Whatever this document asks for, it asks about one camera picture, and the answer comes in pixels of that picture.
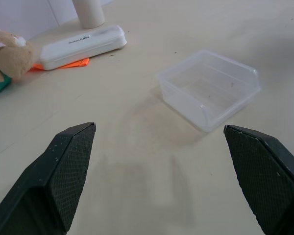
teddy bear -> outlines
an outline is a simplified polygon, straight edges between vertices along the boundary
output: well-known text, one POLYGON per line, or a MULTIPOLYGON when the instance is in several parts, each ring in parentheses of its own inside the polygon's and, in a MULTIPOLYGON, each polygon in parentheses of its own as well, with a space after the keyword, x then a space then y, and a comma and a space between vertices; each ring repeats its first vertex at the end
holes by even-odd
POLYGON ((21 78, 33 66, 34 47, 23 37, 0 30, 0 91, 12 78, 21 78))

clear plastic container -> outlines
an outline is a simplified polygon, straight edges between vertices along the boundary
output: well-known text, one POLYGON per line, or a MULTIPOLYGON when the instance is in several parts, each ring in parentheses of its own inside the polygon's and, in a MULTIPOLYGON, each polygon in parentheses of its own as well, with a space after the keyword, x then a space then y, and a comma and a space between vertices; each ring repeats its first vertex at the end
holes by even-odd
POLYGON ((255 69, 205 50, 157 77, 164 101, 205 132, 243 108, 261 89, 255 69))

orange fabric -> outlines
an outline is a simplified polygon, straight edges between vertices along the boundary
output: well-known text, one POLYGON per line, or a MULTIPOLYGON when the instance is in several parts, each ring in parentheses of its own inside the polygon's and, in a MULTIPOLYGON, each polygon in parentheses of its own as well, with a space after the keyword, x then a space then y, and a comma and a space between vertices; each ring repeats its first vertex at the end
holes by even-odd
POLYGON ((80 60, 80 61, 76 61, 76 62, 73 62, 73 63, 68 64, 68 65, 64 65, 62 67, 59 67, 58 69, 66 69, 66 68, 71 68, 71 67, 84 67, 84 66, 87 66, 88 63, 89 63, 89 58, 83 59, 83 60, 80 60))
MULTIPOLYGON (((73 63, 70 63, 68 65, 64 65, 61 67, 58 67, 56 69, 67 69, 67 68, 72 68, 72 67, 84 67, 87 66, 89 63, 89 58, 83 59, 83 60, 79 60, 73 63)), ((33 68, 31 69, 31 71, 37 71, 37 70, 44 70, 43 65, 40 64, 34 64, 33 68)))

white plastic base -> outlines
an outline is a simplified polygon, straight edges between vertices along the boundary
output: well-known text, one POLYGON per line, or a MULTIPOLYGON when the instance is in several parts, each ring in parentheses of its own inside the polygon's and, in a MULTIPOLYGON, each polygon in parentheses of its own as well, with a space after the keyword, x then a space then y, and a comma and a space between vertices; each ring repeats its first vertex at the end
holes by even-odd
POLYGON ((49 45, 41 53, 45 70, 93 57, 126 45, 124 31, 118 25, 96 29, 49 45))

white table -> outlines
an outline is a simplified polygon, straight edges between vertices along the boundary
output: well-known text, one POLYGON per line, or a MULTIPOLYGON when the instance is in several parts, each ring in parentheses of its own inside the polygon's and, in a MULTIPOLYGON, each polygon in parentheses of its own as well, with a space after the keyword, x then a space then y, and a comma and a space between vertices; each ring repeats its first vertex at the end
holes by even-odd
MULTIPOLYGON (((154 75, 200 49, 256 68, 262 91, 226 124, 294 154, 294 0, 116 0, 127 46, 89 66, 28 73, 0 94, 0 201, 54 135, 97 124, 70 235, 261 235, 223 126, 205 134, 161 100, 154 75)), ((37 48, 80 32, 73 21, 37 48)))

